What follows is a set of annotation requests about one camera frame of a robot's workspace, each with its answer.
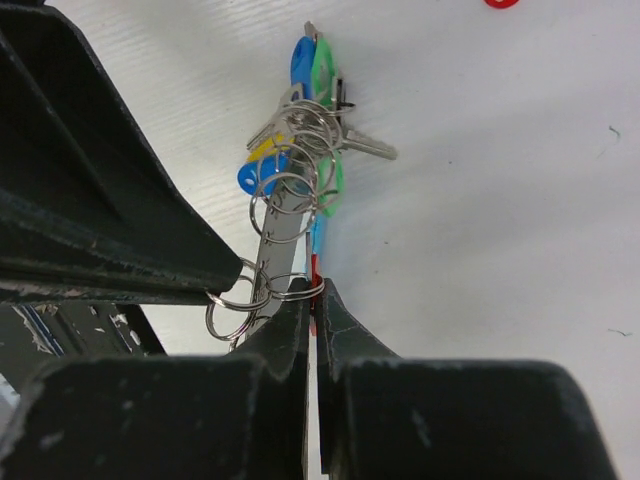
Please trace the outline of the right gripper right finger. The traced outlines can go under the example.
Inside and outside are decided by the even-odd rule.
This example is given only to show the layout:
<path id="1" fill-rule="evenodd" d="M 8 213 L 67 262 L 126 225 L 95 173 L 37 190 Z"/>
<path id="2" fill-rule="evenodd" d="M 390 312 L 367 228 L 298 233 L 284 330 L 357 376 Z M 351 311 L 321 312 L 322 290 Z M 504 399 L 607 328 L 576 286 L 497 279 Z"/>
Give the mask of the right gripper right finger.
<path id="1" fill-rule="evenodd" d="M 615 477 L 586 397 L 560 366 L 402 358 L 347 310 L 332 282 L 315 314 L 328 477 Z"/>

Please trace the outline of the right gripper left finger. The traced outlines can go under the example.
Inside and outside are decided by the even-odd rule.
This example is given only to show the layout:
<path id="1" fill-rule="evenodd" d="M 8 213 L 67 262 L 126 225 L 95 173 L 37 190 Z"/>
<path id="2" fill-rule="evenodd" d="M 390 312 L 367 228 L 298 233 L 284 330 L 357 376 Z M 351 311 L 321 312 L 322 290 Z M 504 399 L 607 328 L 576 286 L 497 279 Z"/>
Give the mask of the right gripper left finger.
<path id="1" fill-rule="evenodd" d="M 1 438 L 5 479 L 303 479 L 309 304 L 223 356 L 43 367 Z"/>

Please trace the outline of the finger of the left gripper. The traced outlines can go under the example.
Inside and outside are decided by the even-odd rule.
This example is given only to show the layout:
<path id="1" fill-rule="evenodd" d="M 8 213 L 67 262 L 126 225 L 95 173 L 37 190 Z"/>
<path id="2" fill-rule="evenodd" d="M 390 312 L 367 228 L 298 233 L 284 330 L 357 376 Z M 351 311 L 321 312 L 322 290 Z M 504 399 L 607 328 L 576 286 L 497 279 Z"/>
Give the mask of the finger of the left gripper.
<path id="1" fill-rule="evenodd" d="M 240 258 L 171 181 L 82 32 L 1 8 L 1 299 L 204 304 Z"/>

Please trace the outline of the metal key organizer plate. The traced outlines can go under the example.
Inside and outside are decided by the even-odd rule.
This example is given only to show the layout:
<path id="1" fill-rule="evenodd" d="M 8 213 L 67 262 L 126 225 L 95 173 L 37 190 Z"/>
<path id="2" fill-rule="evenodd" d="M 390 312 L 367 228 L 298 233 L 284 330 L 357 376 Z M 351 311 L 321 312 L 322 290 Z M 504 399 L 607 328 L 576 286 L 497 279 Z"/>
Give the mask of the metal key organizer plate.
<path id="1" fill-rule="evenodd" d="M 276 111 L 269 134 L 277 133 L 294 140 L 277 145 L 272 173 L 262 172 L 265 156 L 257 161 L 249 220 L 260 243 L 257 258 L 242 261 L 249 273 L 239 277 L 251 285 L 250 299 L 237 303 L 211 294 L 205 311 L 208 333 L 232 346 L 241 336 L 250 336 L 281 304 L 314 296 L 312 230 L 322 215 L 318 164 L 339 151 L 341 128 L 333 111 L 301 99 Z"/>

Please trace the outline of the red tag key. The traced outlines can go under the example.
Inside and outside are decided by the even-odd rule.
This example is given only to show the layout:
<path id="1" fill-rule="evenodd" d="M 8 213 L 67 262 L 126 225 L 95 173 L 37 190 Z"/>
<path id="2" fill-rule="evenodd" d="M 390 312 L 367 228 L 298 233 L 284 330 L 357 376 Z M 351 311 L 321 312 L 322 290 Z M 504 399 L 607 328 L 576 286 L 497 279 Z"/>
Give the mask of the red tag key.
<path id="1" fill-rule="evenodd" d="M 323 277 L 320 273 L 319 256 L 316 253 L 311 255 L 311 286 L 314 296 L 311 298 L 311 311 L 315 310 L 315 305 L 323 287 Z"/>
<path id="2" fill-rule="evenodd" d="M 519 0 L 485 0 L 485 3 L 494 9 L 508 9 L 513 7 Z"/>

